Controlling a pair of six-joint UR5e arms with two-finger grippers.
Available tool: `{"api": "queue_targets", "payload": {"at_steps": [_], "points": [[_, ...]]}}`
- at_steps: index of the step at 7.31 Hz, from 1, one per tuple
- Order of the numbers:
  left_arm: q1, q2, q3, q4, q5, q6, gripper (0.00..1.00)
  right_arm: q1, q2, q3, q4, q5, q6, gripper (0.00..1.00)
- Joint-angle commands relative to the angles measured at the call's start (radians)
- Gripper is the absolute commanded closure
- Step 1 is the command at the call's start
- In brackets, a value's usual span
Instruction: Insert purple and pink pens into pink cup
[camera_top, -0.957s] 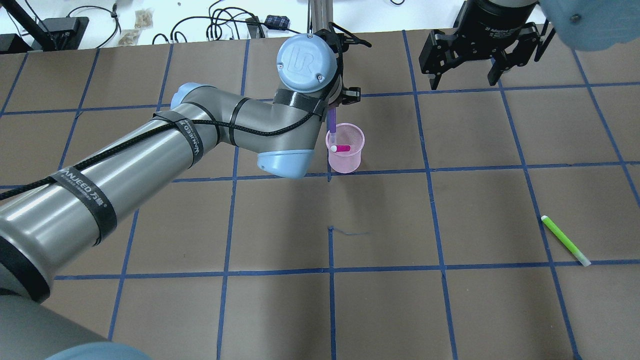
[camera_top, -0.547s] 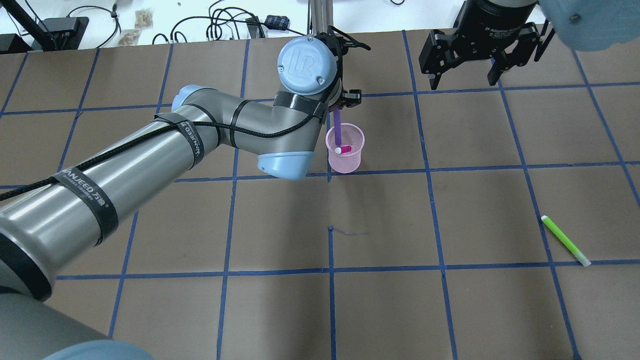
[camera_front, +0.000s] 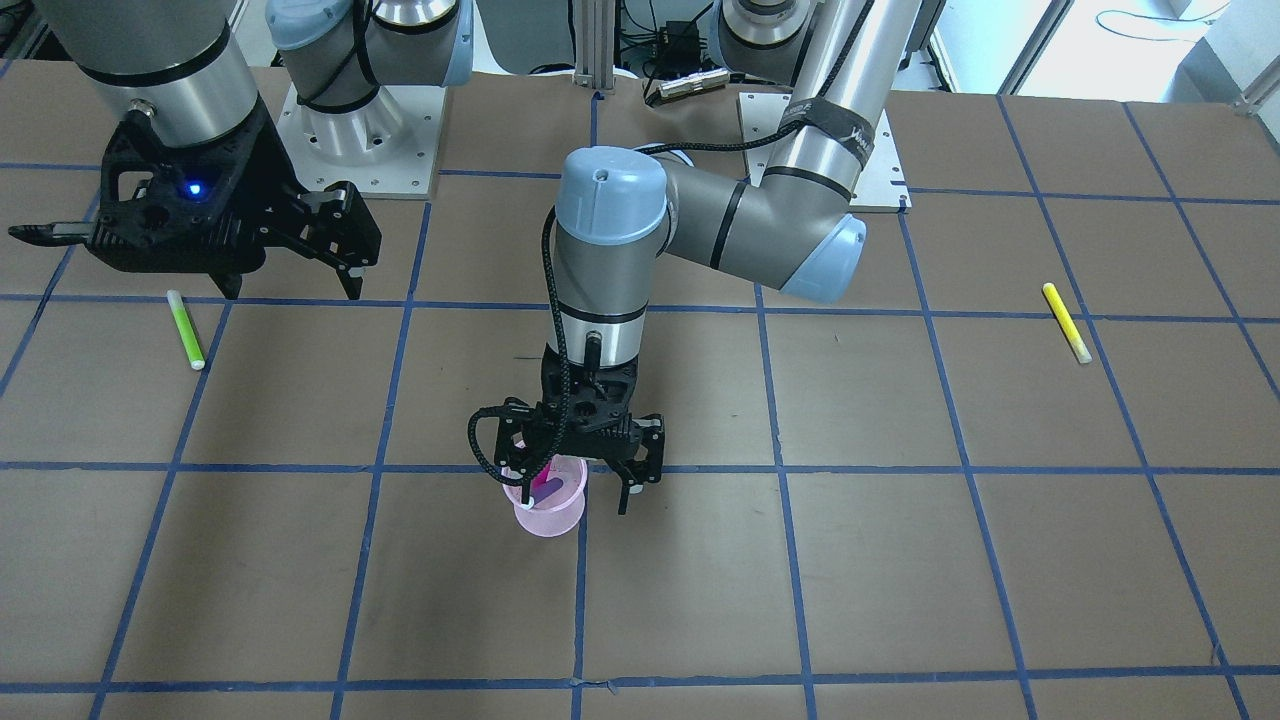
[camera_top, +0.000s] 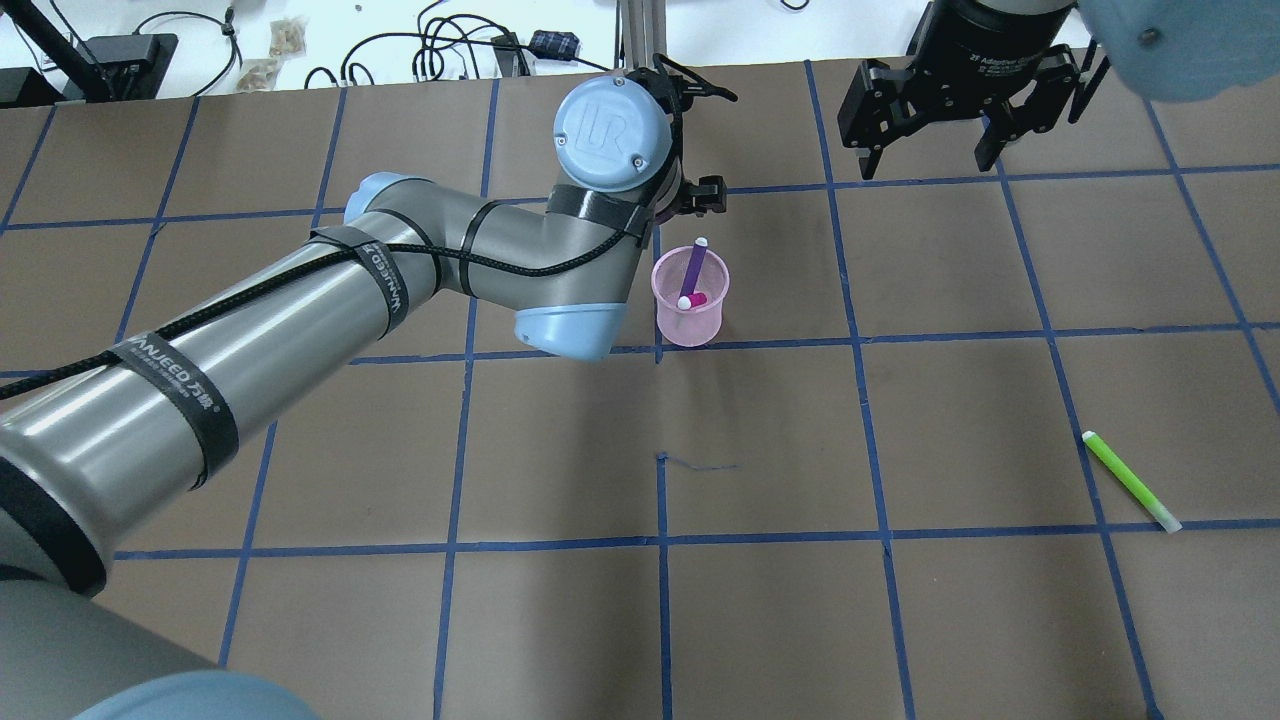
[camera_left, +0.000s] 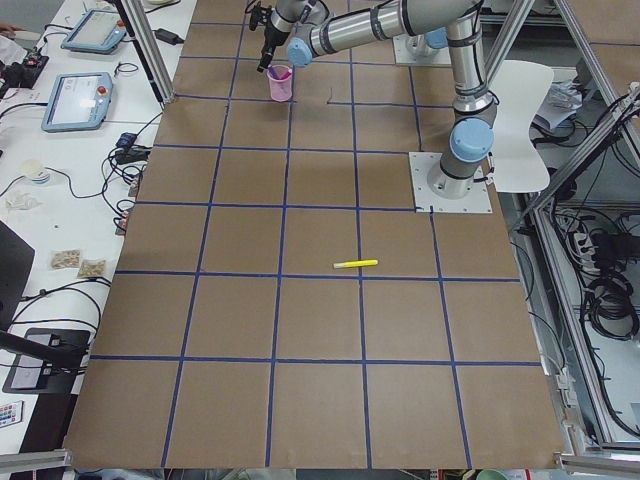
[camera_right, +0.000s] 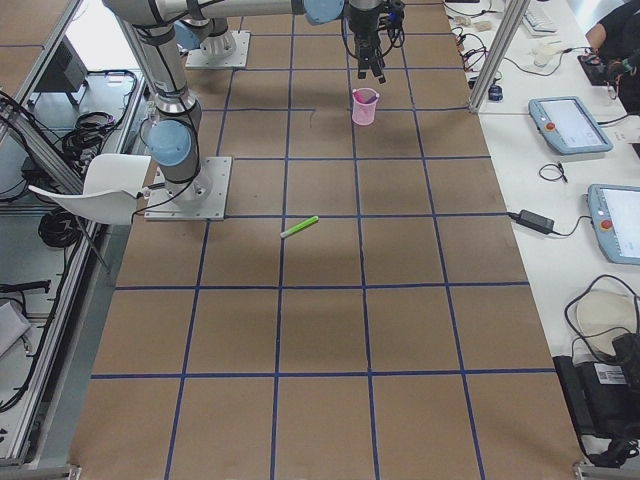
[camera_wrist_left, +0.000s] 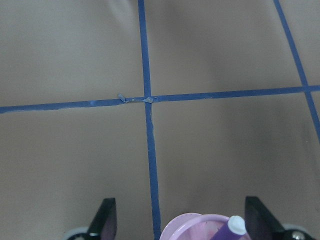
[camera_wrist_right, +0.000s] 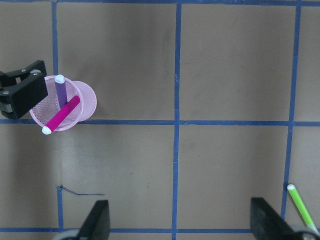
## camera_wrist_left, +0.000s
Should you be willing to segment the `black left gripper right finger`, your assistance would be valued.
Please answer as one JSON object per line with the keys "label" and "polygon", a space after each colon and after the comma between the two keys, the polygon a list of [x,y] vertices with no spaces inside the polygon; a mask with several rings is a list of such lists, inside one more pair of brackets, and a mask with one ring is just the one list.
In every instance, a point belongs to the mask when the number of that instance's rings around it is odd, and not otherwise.
{"label": "black left gripper right finger", "polygon": [[256,196],[245,198],[245,228],[252,240],[282,240],[285,229]]}

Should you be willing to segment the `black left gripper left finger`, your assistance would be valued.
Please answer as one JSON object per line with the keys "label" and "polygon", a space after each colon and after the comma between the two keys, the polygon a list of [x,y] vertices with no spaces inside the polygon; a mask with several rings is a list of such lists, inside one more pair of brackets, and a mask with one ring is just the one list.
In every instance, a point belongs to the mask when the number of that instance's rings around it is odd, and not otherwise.
{"label": "black left gripper left finger", "polygon": [[88,230],[89,240],[114,240],[117,234],[115,198],[105,198],[98,208]]}

